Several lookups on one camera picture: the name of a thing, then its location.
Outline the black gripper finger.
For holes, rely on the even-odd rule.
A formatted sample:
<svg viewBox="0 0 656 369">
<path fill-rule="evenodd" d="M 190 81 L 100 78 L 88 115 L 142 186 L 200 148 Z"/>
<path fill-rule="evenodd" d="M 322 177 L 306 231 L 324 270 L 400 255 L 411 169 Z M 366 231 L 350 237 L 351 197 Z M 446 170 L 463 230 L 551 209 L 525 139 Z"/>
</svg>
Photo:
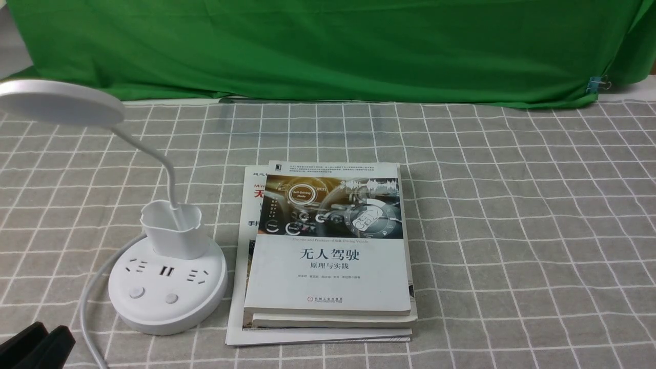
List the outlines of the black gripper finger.
<svg viewBox="0 0 656 369">
<path fill-rule="evenodd" d="M 59 325 L 43 339 L 35 350 L 17 365 L 10 368 L 63 368 L 75 346 L 75 338 L 70 329 Z"/>
</svg>

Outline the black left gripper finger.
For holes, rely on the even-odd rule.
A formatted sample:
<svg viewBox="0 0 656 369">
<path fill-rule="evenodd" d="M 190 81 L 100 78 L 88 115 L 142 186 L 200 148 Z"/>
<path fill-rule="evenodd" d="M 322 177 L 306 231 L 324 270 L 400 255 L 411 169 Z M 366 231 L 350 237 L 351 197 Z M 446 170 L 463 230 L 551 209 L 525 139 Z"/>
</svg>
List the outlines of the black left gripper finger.
<svg viewBox="0 0 656 369">
<path fill-rule="evenodd" d="M 1 365 L 17 365 L 45 339 L 48 331 L 42 322 L 34 322 L 1 344 Z"/>
</svg>

